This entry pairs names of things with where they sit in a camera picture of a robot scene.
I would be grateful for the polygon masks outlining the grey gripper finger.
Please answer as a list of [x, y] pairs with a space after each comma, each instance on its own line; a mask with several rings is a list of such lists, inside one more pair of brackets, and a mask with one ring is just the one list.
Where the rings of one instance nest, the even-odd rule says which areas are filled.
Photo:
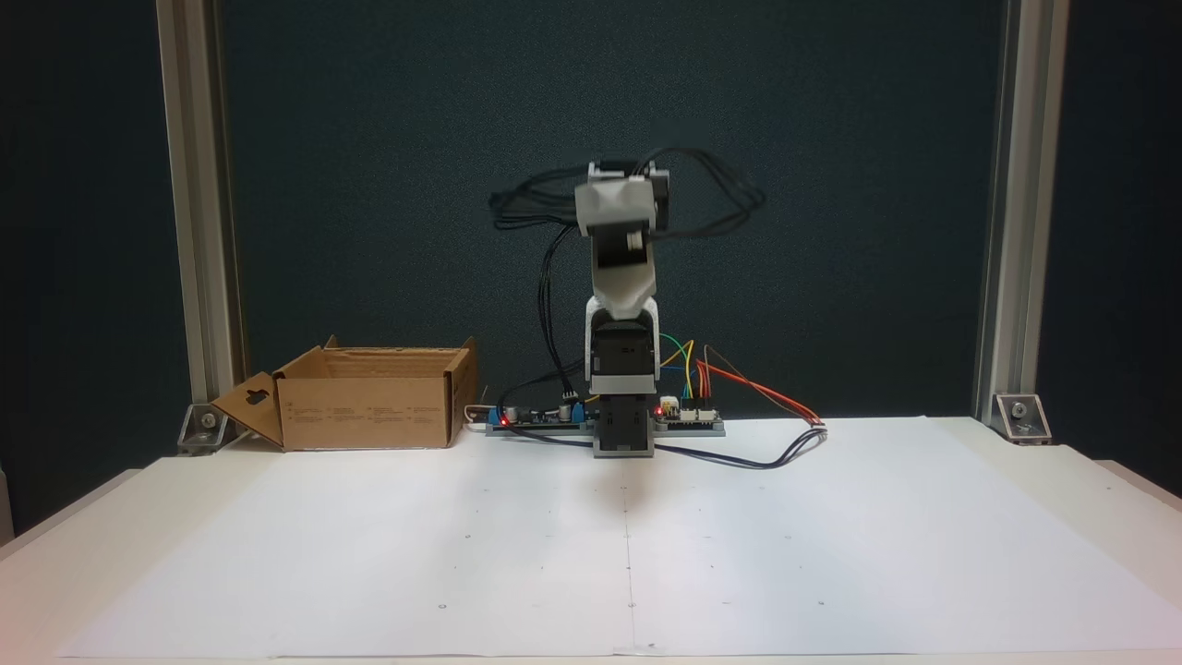
[[595, 298], [609, 315], [639, 315], [656, 293], [654, 268], [595, 268]]

